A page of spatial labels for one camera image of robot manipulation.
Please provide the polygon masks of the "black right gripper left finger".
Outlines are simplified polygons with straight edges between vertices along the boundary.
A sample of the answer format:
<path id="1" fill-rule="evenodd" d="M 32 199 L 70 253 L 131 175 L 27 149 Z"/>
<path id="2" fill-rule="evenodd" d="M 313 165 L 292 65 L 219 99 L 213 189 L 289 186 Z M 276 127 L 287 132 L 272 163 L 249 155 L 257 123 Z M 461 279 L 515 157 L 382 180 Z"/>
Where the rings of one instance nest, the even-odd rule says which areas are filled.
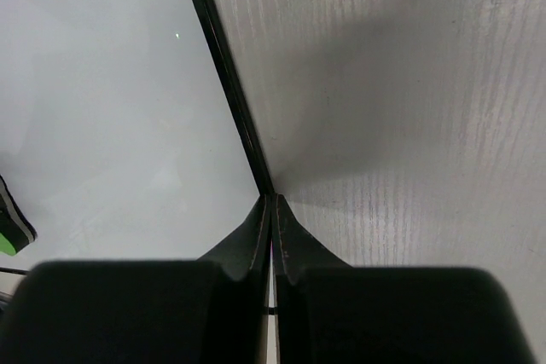
<path id="1" fill-rule="evenodd" d="M 1 319 L 4 363 L 263 363 L 270 198 L 195 260 L 57 261 Z"/>

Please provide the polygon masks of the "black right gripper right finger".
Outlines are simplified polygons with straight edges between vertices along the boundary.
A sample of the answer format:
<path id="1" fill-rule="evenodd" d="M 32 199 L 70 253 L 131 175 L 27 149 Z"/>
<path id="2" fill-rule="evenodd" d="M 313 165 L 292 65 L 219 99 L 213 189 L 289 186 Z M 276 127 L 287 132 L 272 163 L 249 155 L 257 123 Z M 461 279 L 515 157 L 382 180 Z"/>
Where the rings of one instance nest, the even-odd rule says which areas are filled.
<path id="1" fill-rule="evenodd" d="M 507 293 L 464 267 L 343 262 L 271 201 L 277 351 L 283 363 L 532 363 Z"/>

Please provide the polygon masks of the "green whiteboard eraser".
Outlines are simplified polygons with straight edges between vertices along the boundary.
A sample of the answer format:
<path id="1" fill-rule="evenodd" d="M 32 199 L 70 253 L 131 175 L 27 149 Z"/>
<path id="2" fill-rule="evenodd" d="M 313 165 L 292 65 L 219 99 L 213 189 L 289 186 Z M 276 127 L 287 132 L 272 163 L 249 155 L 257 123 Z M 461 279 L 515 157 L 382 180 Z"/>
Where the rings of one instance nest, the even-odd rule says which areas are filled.
<path id="1" fill-rule="evenodd" d="M 28 222 L 15 203 L 8 185 L 1 177 L 1 253 L 14 256 L 32 244 L 38 237 L 35 228 Z"/>

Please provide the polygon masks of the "white whiteboard black frame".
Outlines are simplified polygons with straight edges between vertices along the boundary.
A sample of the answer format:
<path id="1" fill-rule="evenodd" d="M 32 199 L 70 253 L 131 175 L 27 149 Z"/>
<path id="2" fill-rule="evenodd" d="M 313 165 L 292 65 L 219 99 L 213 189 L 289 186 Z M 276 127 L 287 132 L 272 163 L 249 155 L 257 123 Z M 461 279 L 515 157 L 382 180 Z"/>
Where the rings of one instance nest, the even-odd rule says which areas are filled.
<path id="1" fill-rule="evenodd" d="M 192 0 L 1 0 L 1 174 L 51 260 L 194 259 L 258 199 Z"/>

